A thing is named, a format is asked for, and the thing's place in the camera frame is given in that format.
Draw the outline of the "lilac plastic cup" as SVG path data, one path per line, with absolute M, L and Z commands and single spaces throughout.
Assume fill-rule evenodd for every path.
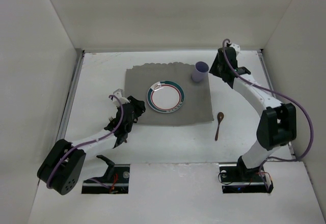
M 192 72 L 192 81 L 201 82 L 209 71 L 209 66 L 203 62 L 199 61 L 195 64 L 195 69 Z

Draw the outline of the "white plate with teal rim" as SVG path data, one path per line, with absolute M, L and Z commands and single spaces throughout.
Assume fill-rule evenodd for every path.
M 182 87 L 169 80 L 158 81 L 148 90 L 147 103 L 158 113 L 169 114 L 179 110 L 185 100 Z

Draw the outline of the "grey cloth placemat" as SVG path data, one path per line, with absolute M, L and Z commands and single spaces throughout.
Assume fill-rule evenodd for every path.
M 124 92 L 145 102 L 146 111 L 138 120 L 140 125 L 186 126 L 208 123 L 214 120 L 208 74 L 194 82 L 195 66 L 174 62 L 168 64 L 147 63 L 126 70 Z M 147 102 L 149 88 L 159 81 L 173 81 L 181 86 L 185 100 L 180 109 L 164 114 L 154 111 Z

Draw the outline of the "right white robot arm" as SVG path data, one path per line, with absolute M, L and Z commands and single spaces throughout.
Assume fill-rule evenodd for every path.
M 241 94 L 260 116 L 256 141 L 237 161 L 236 173 L 243 181 L 258 173 L 273 152 L 296 138 L 296 108 L 264 90 L 246 67 L 238 67 L 235 48 L 219 48 L 209 70 Z

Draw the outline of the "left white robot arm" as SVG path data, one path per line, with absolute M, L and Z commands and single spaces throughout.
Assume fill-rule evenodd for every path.
M 112 179 L 115 164 L 102 152 L 114 149 L 127 141 L 133 124 L 146 111 L 144 101 L 110 95 L 117 106 L 116 116 L 103 130 L 69 142 L 58 140 L 42 162 L 37 177 L 60 195 L 66 195 L 78 181 L 92 180 L 102 184 Z

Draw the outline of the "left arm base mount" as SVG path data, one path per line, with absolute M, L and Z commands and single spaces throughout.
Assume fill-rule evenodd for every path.
M 128 194 L 130 164 L 115 164 L 103 155 L 96 156 L 105 162 L 106 171 L 99 177 L 91 177 L 82 184 L 82 194 Z

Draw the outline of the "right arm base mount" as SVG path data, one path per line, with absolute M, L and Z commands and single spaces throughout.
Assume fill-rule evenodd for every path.
M 268 193 L 274 189 L 271 175 L 262 168 L 254 170 L 247 176 L 242 176 L 236 163 L 219 165 L 218 180 L 222 192 L 227 193 Z

